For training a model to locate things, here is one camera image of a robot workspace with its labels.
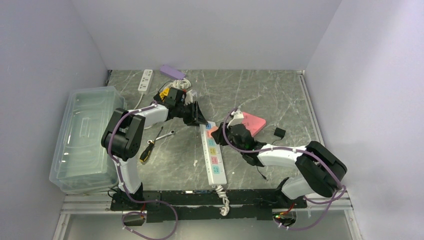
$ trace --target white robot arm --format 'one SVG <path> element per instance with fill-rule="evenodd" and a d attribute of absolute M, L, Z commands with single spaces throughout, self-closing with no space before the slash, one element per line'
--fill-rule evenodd
<path fill-rule="evenodd" d="M 311 193 L 330 198 L 339 188 L 333 176 L 341 181 L 347 168 L 322 144 L 311 141 L 305 146 L 284 147 L 259 142 L 241 124 L 243 119 L 241 111 L 234 111 L 232 116 L 233 119 L 225 129 L 221 123 L 219 128 L 211 133 L 217 144 L 230 145 L 252 166 L 280 166 L 300 171 L 300 175 L 287 177 L 279 184 L 276 189 L 280 193 L 277 196 L 279 201 L 290 203 L 300 196 Z"/>

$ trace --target white power strip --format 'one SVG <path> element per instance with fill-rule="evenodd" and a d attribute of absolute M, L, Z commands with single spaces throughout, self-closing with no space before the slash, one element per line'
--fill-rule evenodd
<path fill-rule="evenodd" d="M 143 76 L 141 76 L 140 85 L 138 85 L 138 91 L 141 94 L 147 93 L 149 91 L 152 78 L 153 78 L 153 70 L 152 69 L 144 70 Z"/>
<path fill-rule="evenodd" d="M 227 184 L 225 175 L 223 157 L 221 149 L 212 137 L 209 137 L 208 131 L 216 126 L 213 121 L 208 121 L 207 125 L 200 125 L 201 143 L 203 146 L 204 161 L 206 163 L 207 179 L 211 187 Z"/>

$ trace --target pink block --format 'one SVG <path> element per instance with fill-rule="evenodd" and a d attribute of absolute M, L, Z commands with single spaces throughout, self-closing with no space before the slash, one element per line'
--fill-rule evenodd
<path fill-rule="evenodd" d="M 247 112 L 243 112 L 243 116 L 244 119 L 241 121 L 241 123 L 246 127 L 247 130 L 250 131 L 252 137 L 258 134 L 259 131 L 261 131 L 267 124 L 265 119 L 249 114 Z"/>

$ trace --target plastic storage box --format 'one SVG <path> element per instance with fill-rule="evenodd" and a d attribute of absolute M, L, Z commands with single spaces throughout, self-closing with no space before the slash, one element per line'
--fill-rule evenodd
<path fill-rule="evenodd" d="M 114 163 L 100 141 L 114 109 L 124 105 L 113 86 L 70 93 L 49 177 L 63 192 L 96 192 L 118 183 Z"/>

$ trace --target marble surface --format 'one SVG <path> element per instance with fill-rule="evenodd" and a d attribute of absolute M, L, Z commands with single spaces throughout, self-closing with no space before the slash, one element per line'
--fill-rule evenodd
<path fill-rule="evenodd" d="M 283 140 L 274 145 L 302 146 L 317 140 L 308 112 L 306 96 L 296 71 L 284 70 L 183 70 L 197 91 L 200 110 L 217 125 L 235 106 L 243 112 L 266 120 L 265 128 L 255 139 L 271 143 L 276 127 L 286 130 Z M 142 70 L 114 70 L 108 86 L 114 86 L 133 109 L 140 98 L 137 91 Z M 147 106 L 158 89 L 170 79 L 154 71 L 152 85 L 140 106 Z M 137 157 L 163 126 L 162 133 L 175 130 L 173 136 L 158 140 L 146 164 L 138 163 L 138 173 L 145 190 L 209 190 L 199 127 L 186 126 L 174 118 L 145 129 Z M 297 174 L 294 169 L 260 167 L 268 180 L 247 164 L 229 146 L 221 146 L 227 177 L 226 189 L 274 189 L 286 177 Z"/>

